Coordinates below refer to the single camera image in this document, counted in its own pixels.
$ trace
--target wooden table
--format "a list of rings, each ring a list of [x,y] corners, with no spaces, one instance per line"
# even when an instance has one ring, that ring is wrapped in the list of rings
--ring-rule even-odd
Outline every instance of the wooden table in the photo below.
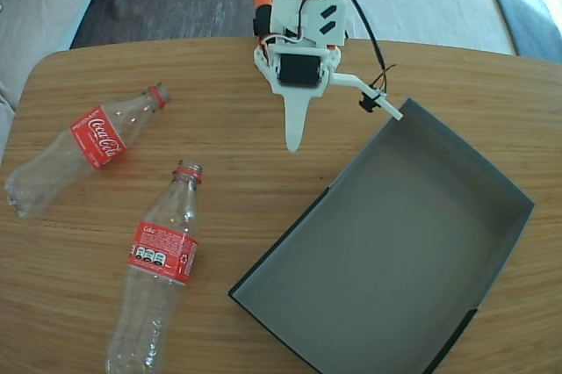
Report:
[[[227,297],[229,288],[386,120],[356,91],[310,107],[297,154],[282,98],[250,39],[171,40],[54,54],[31,74],[0,170],[4,179],[99,101],[168,84],[172,102],[138,143],[64,191],[38,219],[0,204],[0,366],[101,373],[133,230],[185,156],[205,167],[200,248],[169,338],[167,373],[311,370]],[[529,227],[440,374],[562,372],[562,67],[498,54],[385,43],[390,100],[413,97],[537,203]],[[350,41],[342,70],[378,74]]]

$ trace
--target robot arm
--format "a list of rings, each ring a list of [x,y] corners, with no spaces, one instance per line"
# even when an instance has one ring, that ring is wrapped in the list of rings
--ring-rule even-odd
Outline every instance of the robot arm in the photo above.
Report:
[[[259,44],[254,62],[285,101],[285,139],[295,152],[305,128],[308,104],[322,97],[329,84],[360,89],[366,111],[381,107],[394,118],[402,115],[386,93],[356,76],[336,73],[345,43],[345,0],[255,0],[254,32]]]

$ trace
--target clear plastic bottle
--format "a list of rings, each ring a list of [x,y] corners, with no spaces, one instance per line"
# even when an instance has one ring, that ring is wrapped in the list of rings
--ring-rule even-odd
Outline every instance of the clear plastic bottle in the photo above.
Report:
[[[11,173],[4,184],[8,203],[22,218],[37,216],[64,188],[130,147],[150,116],[168,102],[162,83],[135,97],[103,102]]]
[[[199,165],[180,161],[172,182],[137,226],[107,374],[163,371],[169,324],[197,250],[195,193],[202,172]]]

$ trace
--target red bottle ring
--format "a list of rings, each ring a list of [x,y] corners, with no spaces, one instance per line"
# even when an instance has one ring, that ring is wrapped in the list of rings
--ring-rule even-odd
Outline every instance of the red bottle ring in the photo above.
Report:
[[[183,174],[193,176],[194,178],[196,178],[200,182],[203,181],[203,177],[201,176],[201,174],[199,174],[198,172],[196,172],[193,169],[182,168],[181,166],[178,166],[174,172],[182,172]]]
[[[154,97],[156,99],[156,102],[158,103],[158,106],[160,107],[160,109],[164,109],[164,106],[166,106],[166,101],[164,100],[164,98],[160,94],[160,91],[158,90],[158,88],[156,86],[150,86],[148,89],[154,95]]]

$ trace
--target gray box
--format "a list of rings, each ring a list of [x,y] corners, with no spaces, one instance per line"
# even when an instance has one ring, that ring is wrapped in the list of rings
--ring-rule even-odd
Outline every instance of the gray box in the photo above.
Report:
[[[432,372],[533,209],[415,101],[401,111],[229,292],[324,374]]]

